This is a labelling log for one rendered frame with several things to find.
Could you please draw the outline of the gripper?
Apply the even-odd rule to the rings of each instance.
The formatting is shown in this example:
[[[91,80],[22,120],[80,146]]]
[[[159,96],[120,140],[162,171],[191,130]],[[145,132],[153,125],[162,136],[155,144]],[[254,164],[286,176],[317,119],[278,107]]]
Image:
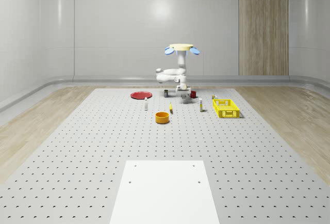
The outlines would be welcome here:
[[[190,87],[182,87],[181,85],[177,85],[176,87],[176,94],[180,95],[182,99],[186,99],[191,94],[191,88]]]

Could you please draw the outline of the yellow bowl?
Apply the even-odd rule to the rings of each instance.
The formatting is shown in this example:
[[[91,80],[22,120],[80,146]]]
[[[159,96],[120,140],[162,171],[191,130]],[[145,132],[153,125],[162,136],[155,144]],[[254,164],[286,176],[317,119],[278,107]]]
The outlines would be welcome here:
[[[160,124],[166,124],[169,120],[169,114],[167,112],[158,112],[155,114],[155,121]]]

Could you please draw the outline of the red plate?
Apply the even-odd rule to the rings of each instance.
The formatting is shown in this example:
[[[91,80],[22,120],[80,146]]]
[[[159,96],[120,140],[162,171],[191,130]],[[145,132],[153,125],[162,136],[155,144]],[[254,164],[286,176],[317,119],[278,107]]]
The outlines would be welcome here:
[[[144,100],[145,98],[151,98],[152,94],[150,92],[147,91],[137,91],[137,92],[133,92],[130,95],[133,99],[137,99],[137,100]]]

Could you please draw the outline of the yellow basket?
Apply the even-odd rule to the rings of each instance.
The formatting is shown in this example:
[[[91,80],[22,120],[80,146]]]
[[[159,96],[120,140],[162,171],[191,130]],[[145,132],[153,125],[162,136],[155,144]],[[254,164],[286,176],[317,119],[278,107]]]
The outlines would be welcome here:
[[[212,105],[219,118],[240,117],[240,109],[231,99],[213,99]]]

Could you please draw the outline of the white board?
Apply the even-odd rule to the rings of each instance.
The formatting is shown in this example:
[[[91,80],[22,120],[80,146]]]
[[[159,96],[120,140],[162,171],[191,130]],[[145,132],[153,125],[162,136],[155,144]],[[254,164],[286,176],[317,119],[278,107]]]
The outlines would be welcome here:
[[[219,224],[203,161],[127,161],[110,224]]]

